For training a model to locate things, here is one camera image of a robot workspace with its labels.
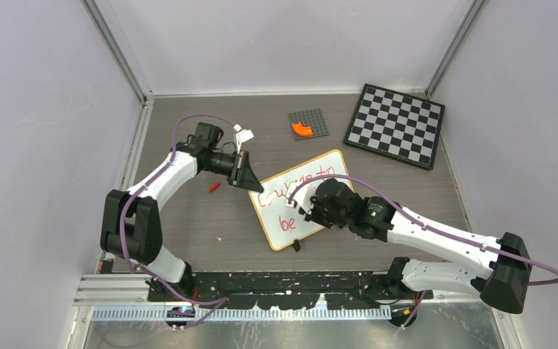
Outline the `red marker cap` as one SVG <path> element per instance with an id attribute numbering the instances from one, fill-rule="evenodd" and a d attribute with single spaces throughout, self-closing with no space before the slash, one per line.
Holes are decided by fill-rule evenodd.
<path id="1" fill-rule="evenodd" d="M 221 185 L 220 182 L 214 183 L 214 184 L 209 188 L 209 193 L 214 192 L 220 185 Z"/>

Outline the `yellow framed whiteboard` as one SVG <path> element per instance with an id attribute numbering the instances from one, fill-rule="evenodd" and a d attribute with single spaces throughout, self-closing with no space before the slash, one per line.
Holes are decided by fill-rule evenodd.
<path id="1" fill-rule="evenodd" d="M 262 181 L 264 191 L 249 193 L 270 248 L 279 251 L 324 229 L 306 222 L 299 211 L 287 205 L 289 191 L 305 180 L 321 175 L 347 175 L 343 153 L 333 149 Z"/>

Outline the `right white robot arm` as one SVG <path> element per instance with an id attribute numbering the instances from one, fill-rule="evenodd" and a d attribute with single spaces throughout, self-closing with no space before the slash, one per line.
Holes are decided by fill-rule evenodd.
<path id="1" fill-rule="evenodd" d="M 516 234 L 496 238 L 459 230 L 384 197 L 362 197 L 335 178 L 307 184 L 291 200 L 307 222 L 348 228 L 364 239 L 411 246 L 443 259 L 394 258 L 385 285 L 395 298 L 437 289 L 476 295 L 506 313 L 524 310 L 532 268 L 525 242 Z"/>

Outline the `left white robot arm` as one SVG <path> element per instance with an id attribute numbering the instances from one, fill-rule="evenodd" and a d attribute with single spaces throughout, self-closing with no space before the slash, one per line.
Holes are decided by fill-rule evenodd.
<path id="1" fill-rule="evenodd" d="M 233 125 L 234 151 L 219 148 L 223 130 L 198 123 L 186 141 L 176 142 L 165 160 L 144 180 L 127 190 L 106 196 L 100 248 L 121 257 L 131 266 L 141 265 L 152 276 L 166 281 L 166 291 L 177 301 L 187 300 L 194 290 L 192 268 L 163 245 L 160 212 L 165 203 L 200 172 L 222 175 L 228 185 L 257 193 L 264 188 L 253 172 L 242 144 L 253 132 Z"/>

